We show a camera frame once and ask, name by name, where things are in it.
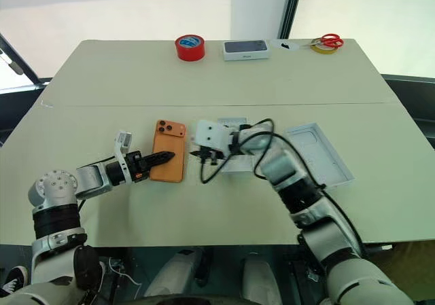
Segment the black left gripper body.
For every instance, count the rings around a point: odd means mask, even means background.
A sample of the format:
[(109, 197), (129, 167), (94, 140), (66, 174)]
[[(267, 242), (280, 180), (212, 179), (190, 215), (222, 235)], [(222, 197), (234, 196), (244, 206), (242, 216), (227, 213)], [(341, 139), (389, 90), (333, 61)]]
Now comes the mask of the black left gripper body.
[(142, 156), (140, 151), (132, 151), (124, 157), (133, 183), (146, 180), (150, 175), (148, 156)]

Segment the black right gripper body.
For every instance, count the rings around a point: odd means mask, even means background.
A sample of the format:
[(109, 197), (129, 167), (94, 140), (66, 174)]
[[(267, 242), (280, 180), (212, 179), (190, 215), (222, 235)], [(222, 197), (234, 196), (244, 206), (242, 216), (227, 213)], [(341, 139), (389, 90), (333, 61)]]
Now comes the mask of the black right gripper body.
[(210, 147), (200, 146), (199, 151), (201, 152), (201, 156), (205, 157), (205, 162), (209, 160), (211, 165), (217, 165), (219, 160), (223, 160), (225, 158), (225, 155), (222, 151), (218, 151)]

